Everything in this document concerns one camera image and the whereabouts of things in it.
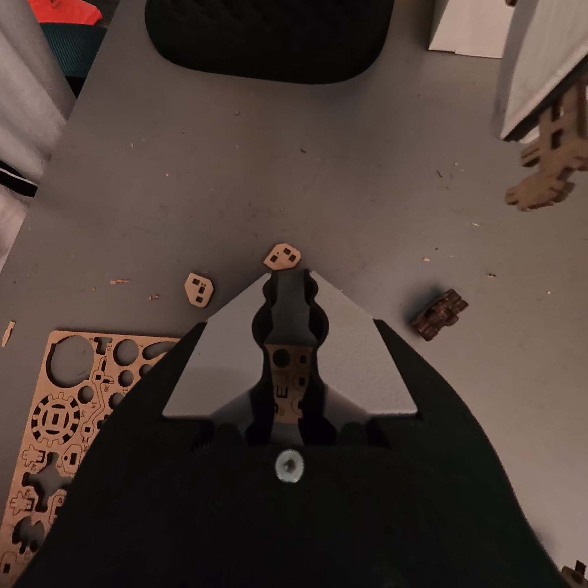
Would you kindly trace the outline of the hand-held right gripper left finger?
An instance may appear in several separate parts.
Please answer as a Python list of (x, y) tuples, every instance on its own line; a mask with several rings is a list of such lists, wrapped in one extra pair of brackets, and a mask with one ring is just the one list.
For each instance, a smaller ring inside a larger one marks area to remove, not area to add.
[(270, 443), (275, 400), (265, 343), (277, 286), (277, 273), (266, 273), (206, 321), (165, 418), (231, 424), (250, 445)]

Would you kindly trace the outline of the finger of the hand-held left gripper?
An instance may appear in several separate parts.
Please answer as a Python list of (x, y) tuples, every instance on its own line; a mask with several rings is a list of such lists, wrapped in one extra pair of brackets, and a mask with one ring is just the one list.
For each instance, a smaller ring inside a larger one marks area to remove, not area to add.
[(498, 137), (525, 141), (550, 101), (587, 73), (587, 1), (511, 1), (498, 75)]

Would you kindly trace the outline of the dark stacked wooden block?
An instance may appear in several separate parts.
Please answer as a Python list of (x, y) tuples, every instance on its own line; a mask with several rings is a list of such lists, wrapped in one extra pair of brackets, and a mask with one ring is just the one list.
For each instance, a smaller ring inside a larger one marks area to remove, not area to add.
[(454, 289), (449, 289), (412, 318), (409, 324), (424, 341), (430, 342), (443, 328), (455, 325), (468, 306)]

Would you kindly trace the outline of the person's pale grey clothing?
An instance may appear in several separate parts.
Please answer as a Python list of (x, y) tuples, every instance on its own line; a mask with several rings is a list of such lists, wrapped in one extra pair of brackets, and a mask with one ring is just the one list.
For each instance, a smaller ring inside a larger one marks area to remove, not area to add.
[[(38, 187), (75, 97), (28, 1), (1, 1), (1, 161)], [(1, 268), (32, 198), (1, 185)]]

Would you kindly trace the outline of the black and white drawstring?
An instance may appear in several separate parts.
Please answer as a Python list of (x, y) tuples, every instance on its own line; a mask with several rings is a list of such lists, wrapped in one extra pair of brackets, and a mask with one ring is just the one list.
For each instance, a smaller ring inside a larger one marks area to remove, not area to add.
[(3, 161), (1, 161), (1, 185), (27, 198), (34, 198), (38, 190), (38, 185), (35, 182), (26, 179), (20, 172)]

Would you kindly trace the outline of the wooden gear mechanism model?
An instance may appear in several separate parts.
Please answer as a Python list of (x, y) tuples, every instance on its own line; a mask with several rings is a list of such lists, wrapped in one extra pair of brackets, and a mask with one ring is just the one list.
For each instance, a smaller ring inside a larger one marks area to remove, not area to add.
[(561, 574), (569, 587), (587, 587), (586, 570), (587, 565), (577, 560), (574, 567), (563, 566)]

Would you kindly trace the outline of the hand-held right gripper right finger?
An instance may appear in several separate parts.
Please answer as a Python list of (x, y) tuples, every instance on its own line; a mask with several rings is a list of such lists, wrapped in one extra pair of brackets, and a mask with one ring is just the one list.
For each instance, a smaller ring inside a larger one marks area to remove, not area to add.
[(300, 271), (300, 342), (311, 348), (300, 402), (304, 445), (332, 445), (346, 425), (417, 414), (375, 319), (316, 271)]

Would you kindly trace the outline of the white cardboard box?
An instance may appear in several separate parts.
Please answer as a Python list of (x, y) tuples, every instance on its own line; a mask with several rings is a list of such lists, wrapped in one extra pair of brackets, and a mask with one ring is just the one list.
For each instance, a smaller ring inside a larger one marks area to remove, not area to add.
[(500, 59), (513, 12), (509, 1), (435, 1), (428, 50)]

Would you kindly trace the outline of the black seat cushion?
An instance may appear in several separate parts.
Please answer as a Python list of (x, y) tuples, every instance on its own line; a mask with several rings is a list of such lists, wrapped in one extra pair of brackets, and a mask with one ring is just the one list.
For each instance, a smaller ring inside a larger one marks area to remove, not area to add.
[(394, 1), (146, 1), (159, 55), (188, 70), (303, 85), (347, 81), (386, 41)]

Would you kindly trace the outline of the small wooden part square holes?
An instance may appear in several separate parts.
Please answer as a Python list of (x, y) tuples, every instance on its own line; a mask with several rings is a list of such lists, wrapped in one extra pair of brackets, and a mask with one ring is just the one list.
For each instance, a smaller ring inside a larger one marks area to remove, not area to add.
[(263, 264), (271, 271), (295, 268), (301, 259), (301, 253), (293, 246), (282, 243), (275, 245), (264, 259)]
[(184, 284), (187, 299), (198, 308), (207, 307), (214, 292), (214, 286), (207, 277), (190, 273)]

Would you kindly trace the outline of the laser-cut plywood parts sheet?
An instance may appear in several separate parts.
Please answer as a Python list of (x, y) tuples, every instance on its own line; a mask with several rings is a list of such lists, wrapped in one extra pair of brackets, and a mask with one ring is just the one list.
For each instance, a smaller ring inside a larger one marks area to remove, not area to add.
[(180, 340), (151, 372), (112, 397), (114, 367), (99, 357), (92, 401), (81, 394), (42, 392), (34, 401), (25, 447), (29, 461), (17, 514), (38, 510), (52, 527), (42, 543), (8, 533), (32, 558), (3, 554), (1, 582), (13, 587), (320, 587), (318, 511), (303, 491), (273, 471), (269, 446), (276, 396), (273, 373), (293, 368), (308, 382), (311, 351), (262, 346), (262, 375), (254, 376), (246, 407), (254, 422), (240, 433), (228, 417), (165, 418), (174, 387), (204, 324)]

